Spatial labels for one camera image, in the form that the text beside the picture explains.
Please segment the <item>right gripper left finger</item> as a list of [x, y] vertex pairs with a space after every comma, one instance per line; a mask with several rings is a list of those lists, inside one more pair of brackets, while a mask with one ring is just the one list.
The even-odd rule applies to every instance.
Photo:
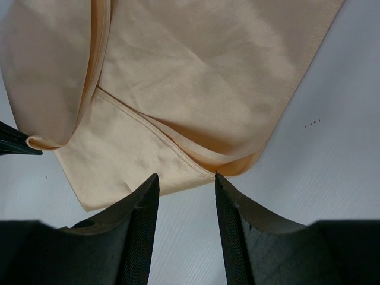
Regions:
[[2, 284], [147, 284], [159, 177], [73, 227], [1, 222]]

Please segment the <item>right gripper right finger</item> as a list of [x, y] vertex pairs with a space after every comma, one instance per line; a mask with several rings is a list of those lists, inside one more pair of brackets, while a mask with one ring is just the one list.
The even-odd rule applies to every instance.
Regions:
[[261, 206], [215, 175], [229, 284], [378, 284], [379, 221], [303, 225]]

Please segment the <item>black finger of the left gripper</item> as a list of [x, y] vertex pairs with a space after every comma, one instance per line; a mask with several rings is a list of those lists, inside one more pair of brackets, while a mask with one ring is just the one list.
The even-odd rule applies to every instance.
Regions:
[[19, 130], [0, 122], [0, 153], [7, 154], [22, 154], [22, 155], [42, 155], [41, 150], [36, 150], [29, 147], [26, 143], [28, 136]]

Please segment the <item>peach cloth napkin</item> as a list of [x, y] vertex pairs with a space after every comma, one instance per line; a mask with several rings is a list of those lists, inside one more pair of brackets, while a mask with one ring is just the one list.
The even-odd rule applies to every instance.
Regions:
[[1, 72], [26, 144], [87, 211], [260, 157], [342, 1], [12, 1]]

